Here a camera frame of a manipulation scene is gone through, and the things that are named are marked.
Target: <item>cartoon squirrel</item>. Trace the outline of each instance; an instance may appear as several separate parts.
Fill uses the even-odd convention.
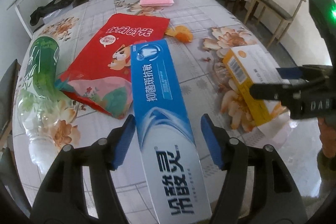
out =
[[[112,55],[112,58],[112,62],[108,64],[110,69],[121,70],[124,67],[129,67],[131,65],[131,47],[122,45],[120,49]]]

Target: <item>yellow and white box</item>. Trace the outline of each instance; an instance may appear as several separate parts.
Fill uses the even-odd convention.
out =
[[[283,112],[280,102],[255,100],[250,95],[250,87],[253,84],[284,83],[276,67],[259,45],[230,48],[223,58],[223,63],[244,97],[256,126],[271,121]]]

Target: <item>barcode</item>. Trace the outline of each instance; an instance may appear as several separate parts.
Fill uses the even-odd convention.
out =
[[[239,84],[243,83],[246,80],[246,75],[239,66],[237,60],[232,57],[228,62],[229,68],[235,75],[236,79],[238,80]]]
[[[57,62],[58,58],[59,58],[59,47],[56,49],[56,51],[54,53],[54,60],[55,60],[55,62]]]

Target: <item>blue and white box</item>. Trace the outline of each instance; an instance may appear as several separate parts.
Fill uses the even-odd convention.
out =
[[[159,223],[208,219],[211,208],[201,164],[167,42],[131,48],[138,140]]]

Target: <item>orange logo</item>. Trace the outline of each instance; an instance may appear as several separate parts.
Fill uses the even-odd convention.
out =
[[[238,51],[238,54],[242,57],[245,58],[246,57],[246,53],[243,51]]]

